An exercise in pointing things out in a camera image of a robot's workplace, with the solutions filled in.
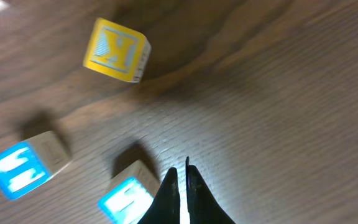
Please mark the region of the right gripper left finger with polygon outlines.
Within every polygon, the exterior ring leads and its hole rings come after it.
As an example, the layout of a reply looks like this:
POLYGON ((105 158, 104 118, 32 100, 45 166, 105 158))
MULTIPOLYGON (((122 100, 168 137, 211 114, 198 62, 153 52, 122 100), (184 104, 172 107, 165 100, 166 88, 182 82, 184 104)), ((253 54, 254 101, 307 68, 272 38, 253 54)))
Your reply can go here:
POLYGON ((169 168, 163 182, 144 216, 138 224, 179 224, 180 194, 178 174, 174 167, 169 168))

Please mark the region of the blue L block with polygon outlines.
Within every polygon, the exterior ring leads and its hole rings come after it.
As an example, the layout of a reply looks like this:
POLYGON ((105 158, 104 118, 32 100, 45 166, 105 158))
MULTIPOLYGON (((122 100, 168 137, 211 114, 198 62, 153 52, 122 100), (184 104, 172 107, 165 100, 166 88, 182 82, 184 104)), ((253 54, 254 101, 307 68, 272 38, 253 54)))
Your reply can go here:
POLYGON ((98 207, 114 224, 138 223, 159 187, 160 181, 137 160, 111 179, 98 207))

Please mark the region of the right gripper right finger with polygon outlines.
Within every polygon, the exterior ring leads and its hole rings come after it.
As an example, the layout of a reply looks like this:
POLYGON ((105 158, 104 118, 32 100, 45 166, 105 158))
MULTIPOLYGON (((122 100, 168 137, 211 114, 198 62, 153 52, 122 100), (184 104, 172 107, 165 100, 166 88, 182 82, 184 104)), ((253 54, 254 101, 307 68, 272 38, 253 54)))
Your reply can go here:
POLYGON ((235 224, 220 207, 196 166, 185 161, 186 198, 191 224, 235 224))

